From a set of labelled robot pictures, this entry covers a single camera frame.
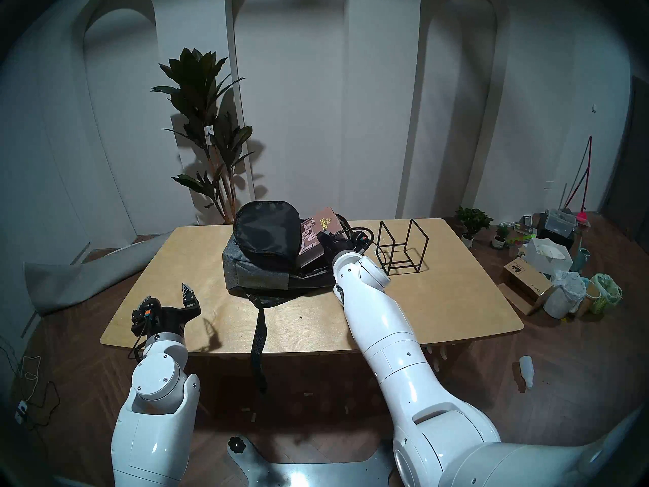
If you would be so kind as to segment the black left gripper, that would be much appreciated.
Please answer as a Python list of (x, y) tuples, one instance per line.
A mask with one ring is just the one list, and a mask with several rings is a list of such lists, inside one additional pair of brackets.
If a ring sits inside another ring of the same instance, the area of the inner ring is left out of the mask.
[(157, 298), (147, 296), (132, 312), (132, 334), (136, 337), (144, 335), (150, 338), (171, 333), (184, 338), (187, 322), (201, 314), (199, 301), (186, 283), (182, 283), (182, 303), (183, 308), (161, 306)]

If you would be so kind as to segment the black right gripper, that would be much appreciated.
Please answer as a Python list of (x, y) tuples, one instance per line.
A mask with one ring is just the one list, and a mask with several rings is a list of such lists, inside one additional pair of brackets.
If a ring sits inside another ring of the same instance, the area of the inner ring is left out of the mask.
[(365, 252), (374, 243), (372, 231), (340, 231), (335, 234), (321, 231), (317, 234), (323, 255), (327, 263), (334, 263), (336, 257), (344, 252), (355, 252), (364, 256)]

